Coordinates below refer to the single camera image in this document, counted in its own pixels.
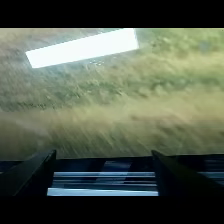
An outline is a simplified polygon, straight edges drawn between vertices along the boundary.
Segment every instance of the grassy field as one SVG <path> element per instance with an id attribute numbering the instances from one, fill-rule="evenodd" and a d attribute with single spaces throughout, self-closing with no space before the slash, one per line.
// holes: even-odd
<path id="1" fill-rule="evenodd" d="M 87 31 L 75 37 L 110 30 Z M 5 43 L 0 159 L 49 148 L 60 158 L 224 153 L 224 29 L 136 33 L 137 51 L 41 69 L 27 46 Z"/>

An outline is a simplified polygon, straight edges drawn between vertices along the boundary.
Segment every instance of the green vegetation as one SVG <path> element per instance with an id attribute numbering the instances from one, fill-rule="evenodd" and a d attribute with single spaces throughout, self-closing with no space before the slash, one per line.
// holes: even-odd
<path id="1" fill-rule="evenodd" d="M 223 153 L 224 29 L 136 33 L 124 54 L 34 70 L 2 60 L 0 158 Z"/>

